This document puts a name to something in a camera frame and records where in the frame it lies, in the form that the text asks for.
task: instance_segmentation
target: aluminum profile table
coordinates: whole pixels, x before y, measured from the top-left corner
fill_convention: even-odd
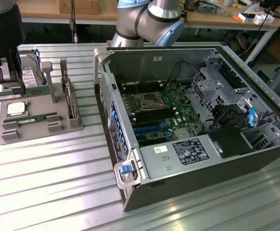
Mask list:
[[[0,146],[0,231],[280,230],[280,159],[261,171],[123,212],[93,90],[93,50],[105,45],[37,45],[41,60],[54,64],[53,82],[60,81],[59,61],[67,57],[84,129]]]

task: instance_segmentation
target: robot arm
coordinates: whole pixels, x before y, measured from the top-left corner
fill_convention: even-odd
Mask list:
[[[25,41],[20,11],[15,0],[0,0],[0,84],[25,93],[17,46]]]
[[[119,0],[116,34],[112,47],[172,46],[184,23],[179,19],[179,0]]]

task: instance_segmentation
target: metal handle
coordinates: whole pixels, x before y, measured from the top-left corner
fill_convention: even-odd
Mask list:
[[[126,165],[131,165],[132,160],[127,160],[121,163],[117,163],[114,167],[114,171],[115,171],[115,178],[116,178],[116,182],[117,185],[120,189],[127,189],[130,188],[133,185],[139,184],[140,183],[140,177],[139,174],[137,176],[137,178],[133,181],[130,182],[123,182],[121,179],[121,173],[120,173],[120,167],[126,166]]]

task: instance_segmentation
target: sticker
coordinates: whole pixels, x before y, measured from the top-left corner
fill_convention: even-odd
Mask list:
[[[21,95],[4,95],[4,96],[0,96],[0,100],[10,100],[10,99],[16,99],[16,98],[20,98]]]
[[[174,143],[173,147],[183,165],[189,165],[209,159],[209,156],[199,139]]]
[[[158,61],[161,61],[162,59],[163,59],[162,56],[157,56],[157,57],[153,58],[153,62],[158,62]]]
[[[23,82],[25,84],[25,88],[34,88],[37,87],[34,74],[32,70],[23,71]]]
[[[35,119],[26,119],[26,120],[18,121],[17,124],[28,124],[33,122],[35,122]]]
[[[164,153],[164,152],[167,152],[168,149],[166,146],[159,146],[159,147],[154,147],[154,150],[155,150],[155,153],[158,154],[158,153]]]
[[[117,138],[117,133],[116,131],[111,131],[111,139],[112,139],[112,143],[115,149],[115,154],[116,154],[116,158],[117,161],[119,163],[124,162],[125,161],[125,156],[123,155],[122,151],[121,151],[121,147],[120,147],[120,143],[119,143],[119,139]]]

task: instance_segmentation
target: motherboard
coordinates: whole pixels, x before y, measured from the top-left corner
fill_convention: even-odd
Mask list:
[[[121,95],[140,147],[197,136],[199,115],[177,82],[124,85]]]

